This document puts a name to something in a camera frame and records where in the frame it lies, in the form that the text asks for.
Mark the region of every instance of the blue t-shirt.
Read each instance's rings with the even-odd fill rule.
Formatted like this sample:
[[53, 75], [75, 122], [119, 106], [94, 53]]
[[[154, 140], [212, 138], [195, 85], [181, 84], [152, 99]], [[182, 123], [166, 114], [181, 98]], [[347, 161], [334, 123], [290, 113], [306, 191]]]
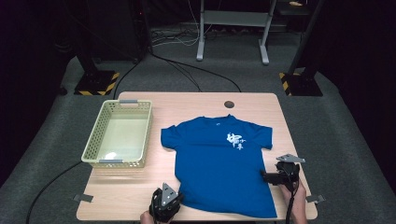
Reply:
[[262, 148], [272, 148], [272, 128], [236, 119], [199, 117], [162, 129], [164, 147], [176, 154], [183, 204], [220, 213], [276, 217], [262, 180]]

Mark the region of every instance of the wooden table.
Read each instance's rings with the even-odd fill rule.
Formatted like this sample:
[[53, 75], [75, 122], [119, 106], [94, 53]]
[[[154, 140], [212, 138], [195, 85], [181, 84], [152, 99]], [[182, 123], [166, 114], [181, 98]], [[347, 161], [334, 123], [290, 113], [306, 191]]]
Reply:
[[[152, 193], [166, 182], [174, 190], [180, 185], [175, 177], [176, 152], [161, 145], [161, 129], [177, 125], [199, 116], [222, 117], [228, 114], [236, 118], [273, 128], [273, 148], [264, 149], [265, 169], [275, 173], [276, 157], [297, 156], [282, 109], [272, 93], [240, 92], [123, 92], [120, 99], [151, 100], [153, 121], [148, 143], [148, 155], [144, 168], [129, 170], [92, 169], [84, 194], [93, 196], [92, 202], [80, 202], [77, 217], [80, 220], [139, 220], [140, 214], [149, 209]], [[234, 102], [234, 108], [224, 106]], [[300, 172], [307, 195], [310, 195], [304, 170]], [[182, 205], [174, 221], [193, 220], [281, 220], [287, 207], [279, 187], [270, 185], [274, 197], [277, 218], [262, 219], [238, 214], [209, 213]], [[318, 211], [314, 203], [306, 204], [308, 219], [314, 219]]]

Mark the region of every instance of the yellow and black hazard tape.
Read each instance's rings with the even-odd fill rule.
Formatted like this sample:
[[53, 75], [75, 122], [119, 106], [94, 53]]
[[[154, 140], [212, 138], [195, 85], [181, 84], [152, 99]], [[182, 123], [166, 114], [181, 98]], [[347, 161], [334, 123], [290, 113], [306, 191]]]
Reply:
[[120, 73], [115, 73], [111, 78], [111, 81], [107, 88], [102, 91], [75, 91], [76, 95], [109, 95], [113, 88], [116, 85], [117, 78], [120, 76]]
[[286, 75], [284, 73], [279, 73], [280, 80], [282, 81], [283, 90], [285, 91], [286, 95], [292, 96], [290, 91], [290, 85], [286, 79]]

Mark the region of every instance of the white desk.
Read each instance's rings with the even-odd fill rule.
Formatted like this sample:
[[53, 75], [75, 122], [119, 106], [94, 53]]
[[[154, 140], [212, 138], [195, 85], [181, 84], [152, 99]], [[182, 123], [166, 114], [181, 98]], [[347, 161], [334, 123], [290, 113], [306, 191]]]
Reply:
[[259, 13], [205, 10], [205, 0], [201, 0], [201, 18], [197, 61], [202, 61], [204, 59], [205, 24], [241, 25], [265, 27], [262, 33], [262, 39], [259, 40], [259, 46], [260, 53], [262, 54], [262, 63], [267, 65], [270, 61], [268, 59], [265, 42], [268, 37], [268, 31], [271, 26], [276, 5], [276, 0], [270, 1], [271, 6], [269, 11], [267, 13]]
[[[84, 193], [93, 196], [92, 202], [80, 202], [77, 217], [80, 220], [139, 220], [140, 214], [149, 209], [152, 193], [166, 182], [178, 191], [176, 179], [176, 152], [161, 145], [161, 128], [167, 128], [198, 116], [220, 117], [228, 114], [273, 128], [273, 149], [263, 150], [265, 169], [275, 173], [276, 157], [290, 153], [297, 155], [280, 104], [272, 93], [226, 92], [123, 92], [120, 99], [152, 101], [153, 121], [148, 142], [146, 166], [130, 170], [92, 169]], [[234, 108], [226, 108], [224, 102], [233, 101]], [[300, 172], [307, 195], [310, 195], [304, 170]], [[181, 205], [174, 221], [193, 220], [282, 220], [287, 207], [279, 187], [270, 185], [277, 218], [257, 219], [238, 214], [210, 213]], [[306, 204], [308, 219], [317, 217], [313, 203]]]

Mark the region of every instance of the light green basket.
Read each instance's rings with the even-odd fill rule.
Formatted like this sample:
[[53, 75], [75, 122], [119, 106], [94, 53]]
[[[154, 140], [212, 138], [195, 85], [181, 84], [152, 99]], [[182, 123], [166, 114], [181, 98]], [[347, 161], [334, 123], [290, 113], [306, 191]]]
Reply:
[[145, 166], [151, 101], [104, 101], [81, 160], [94, 168]]

